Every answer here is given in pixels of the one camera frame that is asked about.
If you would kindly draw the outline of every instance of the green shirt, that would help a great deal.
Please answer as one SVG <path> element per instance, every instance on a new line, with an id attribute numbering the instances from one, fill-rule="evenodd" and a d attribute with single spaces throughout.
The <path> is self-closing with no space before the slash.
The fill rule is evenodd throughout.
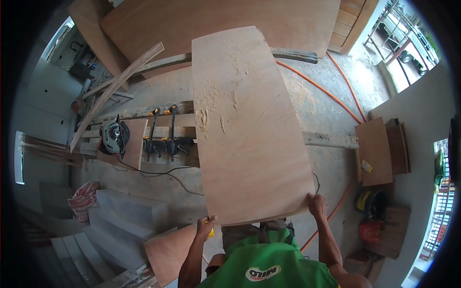
<path id="1" fill-rule="evenodd" d="M 231 245 L 226 262 L 197 287 L 337 288 L 324 263 L 304 259 L 294 239 L 284 243 L 289 234 L 268 231 L 269 244 L 260 244 L 256 235 Z"/>

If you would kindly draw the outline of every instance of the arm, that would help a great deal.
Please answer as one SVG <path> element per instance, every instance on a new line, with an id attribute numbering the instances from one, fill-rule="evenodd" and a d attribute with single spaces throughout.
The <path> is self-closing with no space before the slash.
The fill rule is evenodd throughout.
<path id="1" fill-rule="evenodd" d="M 179 288 L 193 288 L 200 284 L 201 281 L 201 264 L 203 254 L 203 244 L 208 238 L 211 229 L 216 221 L 216 216 L 213 216 L 209 223 L 205 224 L 208 217 L 199 219 L 197 223 L 197 234 L 195 235 L 192 245 L 189 249 L 189 254 L 181 266 L 177 286 Z"/>
<path id="2" fill-rule="evenodd" d="M 347 273 L 343 268 L 343 258 L 335 238 L 328 226 L 325 198 L 307 194 L 309 210 L 317 222 L 319 231 L 319 261 L 326 264 L 330 274 L 342 288 L 371 288 L 370 282 L 362 275 Z"/>

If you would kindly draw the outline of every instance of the wooden door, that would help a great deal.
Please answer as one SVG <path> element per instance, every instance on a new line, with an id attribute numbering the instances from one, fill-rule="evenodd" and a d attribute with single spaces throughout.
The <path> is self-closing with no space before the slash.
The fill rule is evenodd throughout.
<path id="1" fill-rule="evenodd" d="M 341 0 L 328 49 L 349 53 L 377 5 L 378 0 Z"/>

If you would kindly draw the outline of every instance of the milo logo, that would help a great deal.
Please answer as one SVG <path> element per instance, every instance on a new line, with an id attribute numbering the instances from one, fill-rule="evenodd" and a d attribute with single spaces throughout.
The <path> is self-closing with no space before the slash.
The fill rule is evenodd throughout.
<path id="1" fill-rule="evenodd" d="M 262 281 L 271 278 L 272 276 L 277 275 L 280 272 L 281 268 L 279 265 L 274 265 L 271 268 L 261 271 L 259 267 L 251 267 L 245 273 L 245 276 L 248 280 L 252 282 Z"/>

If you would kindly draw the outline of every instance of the hand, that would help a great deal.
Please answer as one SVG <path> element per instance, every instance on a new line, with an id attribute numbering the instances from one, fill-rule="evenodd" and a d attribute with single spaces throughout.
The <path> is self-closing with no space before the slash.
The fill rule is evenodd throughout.
<path id="1" fill-rule="evenodd" d="M 213 216 L 211 218 L 210 217 L 200 218 L 199 221 L 197 221 L 197 234 L 195 235 L 195 237 L 203 241 L 206 241 L 208 239 L 208 234 L 210 234 L 211 229 L 213 228 L 216 220 L 218 220 L 217 216 Z"/>
<path id="2" fill-rule="evenodd" d="M 309 206 L 309 211 L 316 220 L 320 220 L 323 217 L 326 218 L 325 198 L 322 195 L 312 195 L 308 193 L 306 199 L 307 205 Z"/>

